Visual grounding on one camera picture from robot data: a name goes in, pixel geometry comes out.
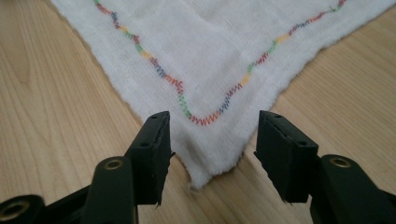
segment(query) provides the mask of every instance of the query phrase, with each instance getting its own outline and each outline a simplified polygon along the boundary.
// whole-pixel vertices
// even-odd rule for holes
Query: multicolored thread
[[[338,11],[347,0],[339,0],[338,5],[336,8],[332,8],[327,10],[327,11],[321,11],[319,14],[314,17],[310,18],[302,23],[294,25],[286,34],[281,35],[277,37],[273,42],[270,48],[264,52],[264,54],[258,59],[257,61],[250,63],[247,66],[247,72],[245,75],[242,77],[242,79],[234,85],[232,88],[230,88],[224,97],[223,104],[221,107],[213,112],[212,114],[205,116],[203,118],[199,118],[195,115],[193,115],[188,107],[188,104],[186,102],[186,98],[184,96],[184,88],[183,88],[183,82],[177,78],[174,78],[170,76],[169,74],[166,74],[166,72],[163,70],[163,68],[160,66],[158,63],[158,60],[154,58],[149,52],[145,51],[143,47],[140,45],[139,41],[139,36],[138,35],[133,35],[128,31],[128,28],[125,26],[120,25],[118,17],[117,17],[117,12],[110,11],[107,8],[103,7],[102,4],[100,4],[100,0],[93,0],[95,5],[99,10],[101,10],[104,14],[110,16],[113,20],[113,24],[116,29],[122,31],[128,38],[132,39],[134,41],[134,47],[136,48],[137,52],[145,59],[147,59],[151,64],[154,66],[154,69],[157,71],[157,74],[159,77],[164,78],[166,81],[169,82],[171,86],[174,86],[177,90],[177,98],[180,104],[180,107],[184,113],[184,115],[193,123],[201,126],[206,126],[209,125],[213,122],[215,122],[230,106],[231,98],[233,97],[234,94],[236,94],[238,91],[240,91],[250,80],[251,78],[251,72],[254,67],[265,63],[267,58],[276,50],[276,47],[284,42],[285,40],[289,39],[298,29],[304,28],[310,23],[313,23],[315,21],[320,20],[324,15],[328,13],[334,13]]]

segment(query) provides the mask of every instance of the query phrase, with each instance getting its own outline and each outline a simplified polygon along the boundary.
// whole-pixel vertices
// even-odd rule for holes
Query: fabric
[[[320,49],[395,0],[52,0],[145,120],[171,113],[172,149],[200,188],[237,163]]]

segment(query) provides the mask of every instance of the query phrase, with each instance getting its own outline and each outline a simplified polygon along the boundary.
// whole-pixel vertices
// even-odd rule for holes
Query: light wood surface
[[[347,156],[396,193],[396,7],[321,51],[272,111],[314,139],[320,156]],[[0,202],[38,194],[49,204],[89,185],[96,164],[122,155],[141,124],[50,1],[0,1]],[[312,222],[309,204],[281,202],[255,141],[200,191],[174,157],[163,205],[140,206],[140,222]]]

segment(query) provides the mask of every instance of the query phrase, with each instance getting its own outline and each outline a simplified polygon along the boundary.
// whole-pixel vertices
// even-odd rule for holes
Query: napkin
[[[199,189],[233,168],[290,81],[395,0],[52,0],[145,120],[168,110]]]

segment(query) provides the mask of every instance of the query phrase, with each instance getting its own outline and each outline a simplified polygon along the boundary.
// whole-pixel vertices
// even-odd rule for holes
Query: rainbow zigzag stitch
[[[280,43],[289,39],[298,29],[304,28],[306,25],[320,20],[324,15],[326,15],[328,13],[333,13],[333,12],[338,11],[347,0],[339,0],[336,8],[331,7],[331,9],[329,9],[327,11],[321,11],[321,12],[319,12],[319,14],[316,17],[310,18],[302,23],[298,23],[298,24],[294,25],[286,34],[277,37],[272,42],[272,45],[270,46],[270,48],[262,54],[260,59],[258,59],[257,61],[255,61],[253,63],[250,63],[247,66],[247,72],[242,77],[242,79],[226,92],[224,101],[223,101],[223,104],[221,105],[221,107],[219,109],[217,109],[215,112],[213,112],[212,114],[205,116],[203,118],[199,118],[190,112],[188,104],[184,97],[183,82],[181,80],[178,80],[177,78],[171,77],[169,74],[166,74],[166,72],[163,70],[163,68],[158,63],[158,60],[156,58],[154,58],[150,53],[145,51],[143,49],[143,47],[140,45],[139,37],[137,35],[131,34],[128,31],[128,28],[126,28],[125,26],[120,25],[118,17],[117,17],[117,12],[111,11],[111,10],[103,7],[102,4],[100,4],[99,0],[93,0],[93,1],[99,10],[101,10],[104,14],[106,14],[112,18],[113,24],[116,29],[122,31],[128,38],[130,38],[134,41],[134,46],[135,46],[137,52],[142,57],[144,57],[145,59],[147,59],[151,62],[151,64],[154,66],[155,70],[157,71],[157,74],[159,75],[159,77],[164,78],[166,81],[169,82],[170,85],[172,85],[176,88],[177,94],[178,94],[177,98],[178,98],[180,107],[183,110],[186,117],[190,121],[192,121],[194,124],[206,126],[206,125],[209,125],[209,124],[215,122],[229,108],[231,98],[233,97],[233,95],[236,92],[242,90],[242,88],[249,82],[253,68],[262,64],[262,63],[265,63],[266,59],[271,55],[271,53],[273,53],[276,50],[276,47]]]

